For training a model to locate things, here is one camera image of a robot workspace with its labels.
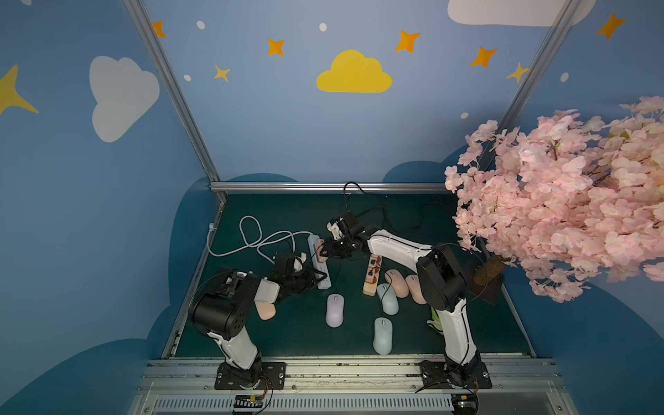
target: peach computer mouse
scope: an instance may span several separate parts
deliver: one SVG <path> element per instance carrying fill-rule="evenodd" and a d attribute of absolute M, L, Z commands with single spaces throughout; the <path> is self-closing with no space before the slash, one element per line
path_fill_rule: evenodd
<path fill-rule="evenodd" d="M 406 284 L 404 276 L 401 275 L 399 271 L 397 270 L 386 271 L 385 281 L 387 281 L 388 284 L 392 284 L 392 289 L 394 290 L 394 293 L 396 294 L 397 297 L 399 298 L 408 297 L 408 284 Z"/>
<path fill-rule="evenodd" d="M 406 277 L 406 284 L 408 284 L 408 289 L 410 290 L 410 295 L 413 296 L 413 300 L 417 304 L 426 304 L 426 300 L 422 296 L 422 290 L 420 289 L 420 278 L 415 275 L 409 275 Z"/>
<path fill-rule="evenodd" d="M 258 311 L 258 317 L 260 317 L 261 320 L 269 320 L 277 313 L 277 310 L 272 303 L 254 301 L 254 304 L 256 304 L 256 311 Z"/>

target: pink computer mouse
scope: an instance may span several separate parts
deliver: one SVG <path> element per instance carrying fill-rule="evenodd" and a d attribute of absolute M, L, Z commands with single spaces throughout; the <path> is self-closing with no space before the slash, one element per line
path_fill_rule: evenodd
<path fill-rule="evenodd" d="M 399 298 L 408 297 L 408 284 L 404 280 L 404 276 L 397 270 L 388 270 L 385 272 L 385 281 L 391 284 L 394 293 Z"/>
<path fill-rule="evenodd" d="M 417 304 L 426 304 L 426 300 L 422 297 L 422 290 L 420 289 L 420 278 L 415 275 L 409 275 L 406 277 L 406 284 L 408 284 L 408 289 L 410 290 L 410 295 L 413 296 L 413 300 Z"/>

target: light blue computer mouse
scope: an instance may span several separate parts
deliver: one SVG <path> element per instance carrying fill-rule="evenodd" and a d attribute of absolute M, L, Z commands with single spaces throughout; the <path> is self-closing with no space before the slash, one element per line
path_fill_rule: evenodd
<path fill-rule="evenodd" d="M 376 288 L 376 296 L 380 299 L 382 310 L 386 314 L 394 315 L 399 312 L 399 302 L 396 300 L 396 293 L 390 284 L 379 284 Z"/>
<path fill-rule="evenodd" d="M 389 355 L 392 351 L 392 322 L 385 317 L 374 321 L 374 350 L 379 355 Z"/>

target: white power strip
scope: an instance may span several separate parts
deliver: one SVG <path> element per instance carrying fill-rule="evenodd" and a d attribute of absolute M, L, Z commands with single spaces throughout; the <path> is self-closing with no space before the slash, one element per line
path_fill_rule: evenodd
<path fill-rule="evenodd" d="M 319 290 L 327 290 L 332 286 L 332 280 L 330 280 L 330 273 L 327 270 L 327 264 L 325 262 L 318 262 L 318 258 L 316 258 L 316 248 L 314 244 L 318 242 L 318 240 L 321 237 L 318 235 L 309 235 L 309 238 L 307 238 L 307 242 L 309 243 L 309 251 L 311 251 L 311 263 L 313 264 L 313 267 L 319 270 L 320 272 L 325 272 L 325 277 L 324 280 L 320 281 L 318 283 L 318 289 Z"/>

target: computer mouse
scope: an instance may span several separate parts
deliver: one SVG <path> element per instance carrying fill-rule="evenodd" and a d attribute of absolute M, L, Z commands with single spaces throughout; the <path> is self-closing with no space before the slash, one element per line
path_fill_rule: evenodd
<path fill-rule="evenodd" d="M 325 322 L 330 327 L 338 327 L 343 323 L 343 296 L 341 294 L 327 296 Z"/>
<path fill-rule="evenodd" d="M 379 284 L 376 294 L 382 304 L 382 310 L 385 314 L 394 315 L 399 312 L 399 302 L 396 300 L 396 294 L 390 284 Z"/>
<path fill-rule="evenodd" d="M 399 298 L 408 297 L 408 284 L 404 280 L 404 276 L 397 270 L 388 270 L 385 272 L 385 281 L 392 284 L 394 293 Z"/>
<path fill-rule="evenodd" d="M 256 311 L 258 311 L 258 317 L 260 317 L 261 320 L 269 320 L 277 313 L 277 310 L 272 303 L 254 301 L 254 304 L 256 304 Z"/>
<path fill-rule="evenodd" d="M 406 277 L 406 284 L 408 284 L 408 289 L 410 290 L 410 295 L 413 296 L 413 300 L 417 304 L 426 304 L 426 300 L 422 296 L 422 290 L 420 289 L 420 278 L 415 275 L 409 275 Z"/>
<path fill-rule="evenodd" d="M 385 317 L 374 320 L 374 350 L 379 355 L 389 355 L 392 351 L 392 322 Z"/>

